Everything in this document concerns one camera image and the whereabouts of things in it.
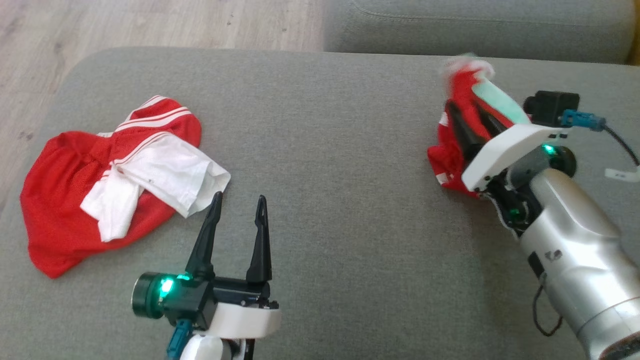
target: white stripe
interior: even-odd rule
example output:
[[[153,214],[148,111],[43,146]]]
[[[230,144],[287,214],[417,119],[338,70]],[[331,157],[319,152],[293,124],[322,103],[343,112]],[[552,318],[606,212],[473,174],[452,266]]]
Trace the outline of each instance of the white stripe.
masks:
[[[166,97],[164,96],[160,96],[160,95],[156,95],[154,97],[152,97],[151,99],[147,100],[144,104],[142,104],[139,108],[135,109],[134,111],[132,111],[129,116],[126,118],[126,120],[124,120],[124,122],[127,122],[129,120],[131,120],[131,115],[133,115],[134,112],[138,111],[138,110],[142,110],[142,109],[146,109],[149,106],[155,105],[159,102],[161,102],[162,100],[165,100]]]
[[[171,121],[174,121],[181,116],[189,115],[190,113],[190,111],[182,111],[160,120],[132,122],[131,124],[124,124],[119,126],[114,132],[117,133],[118,131],[129,129],[130,127],[161,127],[169,124]]]
[[[171,133],[167,132],[167,131],[161,131],[159,133],[155,133],[153,135],[151,135],[150,137],[144,139],[142,142],[140,142],[138,144],[138,146],[135,147],[135,149],[133,149],[133,151],[131,151],[127,156],[125,156],[122,159],[114,159],[111,164],[112,165],[121,165],[127,161],[129,161],[129,159],[131,159],[132,156],[134,156],[135,154],[137,154],[140,150],[142,150],[142,148],[144,148],[145,146],[149,145],[150,143],[156,141],[157,139],[160,139],[166,135],[170,135]]]
[[[123,125],[128,125],[128,124],[132,124],[134,122],[138,122],[138,121],[146,121],[146,120],[157,120],[157,119],[161,119],[163,117],[167,117],[171,114],[177,113],[178,111],[184,111],[187,110],[187,108],[185,106],[181,107],[181,108],[177,108],[177,109],[173,109],[171,111],[167,111],[164,114],[160,114],[160,115],[154,115],[154,116],[149,116],[149,117],[141,117],[139,119],[130,119],[127,120],[126,122],[123,122],[122,124],[120,124],[118,127],[123,126]]]

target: white cloth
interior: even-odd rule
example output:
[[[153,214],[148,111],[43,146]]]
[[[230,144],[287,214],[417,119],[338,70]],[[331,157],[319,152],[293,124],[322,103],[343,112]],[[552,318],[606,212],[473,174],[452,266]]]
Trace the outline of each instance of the white cloth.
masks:
[[[160,132],[142,141],[129,155],[111,162],[80,208],[98,220],[102,241],[125,237],[143,190],[185,218],[205,209],[231,175],[198,148]]]

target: wooden floor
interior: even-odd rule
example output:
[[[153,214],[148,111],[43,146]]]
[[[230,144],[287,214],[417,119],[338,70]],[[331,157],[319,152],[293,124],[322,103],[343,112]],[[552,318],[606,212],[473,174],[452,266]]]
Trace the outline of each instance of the wooden floor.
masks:
[[[321,51],[326,0],[0,0],[0,216],[69,70],[132,45]]]

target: gray fabric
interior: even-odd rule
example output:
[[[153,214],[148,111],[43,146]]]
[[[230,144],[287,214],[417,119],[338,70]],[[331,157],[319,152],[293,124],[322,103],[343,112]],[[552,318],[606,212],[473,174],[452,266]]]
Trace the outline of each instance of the gray fabric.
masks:
[[[622,63],[633,0],[331,0],[324,50]]]
[[[443,191],[426,161],[445,100],[443,57],[131,48],[69,74],[34,149],[66,130],[110,131],[155,94],[202,121],[201,149],[232,174],[214,248],[216,273],[242,277],[258,195],[269,204],[273,299],[284,323],[256,359],[583,359],[569,328],[531,321],[535,276],[489,202]],[[576,91],[640,149],[640,69],[490,60],[518,102]],[[638,184],[604,133],[574,131],[577,182],[621,226],[640,260]],[[160,359],[172,330],[135,318],[145,271],[180,272],[204,212],[174,216],[124,249],[56,280],[35,270],[17,202],[0,218],[1,359]],[[541,321],[556,315],[541,301]]]

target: blue connector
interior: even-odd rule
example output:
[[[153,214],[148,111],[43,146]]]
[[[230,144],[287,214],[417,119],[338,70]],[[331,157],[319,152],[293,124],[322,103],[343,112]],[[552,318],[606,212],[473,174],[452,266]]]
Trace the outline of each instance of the blue connector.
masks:
[[[607,119],[596,116],[591,113],[583,113],[575,110],[565,110],[562,114],[561,125],[563,127],[586,127],[592,131],[604,130],[604,125],[607,123]]]
[[[184,347],[193,334],[193,324],[189,320],[178,320],[169,346],[166,348],[166,360],[180,360]]]

